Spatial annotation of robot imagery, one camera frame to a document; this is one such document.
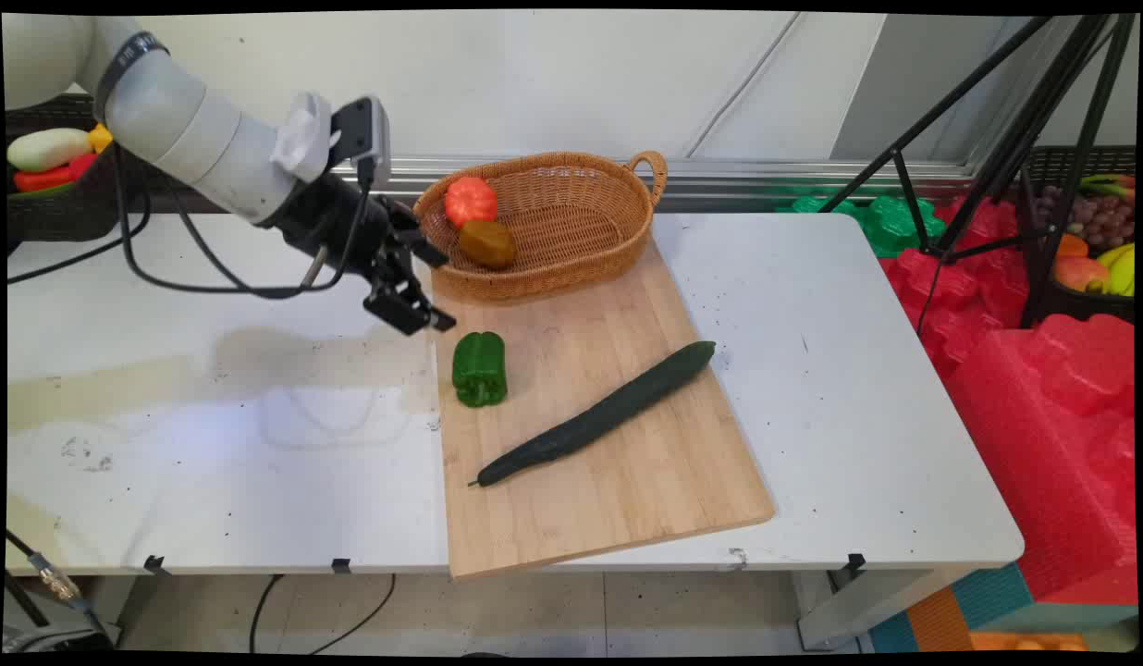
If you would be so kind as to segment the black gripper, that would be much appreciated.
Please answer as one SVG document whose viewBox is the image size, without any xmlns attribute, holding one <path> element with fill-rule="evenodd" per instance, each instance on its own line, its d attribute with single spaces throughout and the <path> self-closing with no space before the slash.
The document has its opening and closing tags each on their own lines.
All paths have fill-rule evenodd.
<svg viewBox="0 0 1143 666">
<path fill-rule="evenodd" d="M 431 268 L 448 265 L 449 257 L 427 240 L 409 206 L 383 194 L 363 195 L 355 185 L 327 174 L 294 190 L 275 211 L 275 228 L 286 244 L 310 256 L 326 248 L 330 268 L 367 278 L 365 312 L 399 334 L 411 336 L 425 328 L 445 332 L 457 324 L 427 299 L 411 271 L 410 252 Z M 387 246 L 393 235 L 407 250 Z M 398 263 L 387 263 L 391 257 Z"/>
</svg>

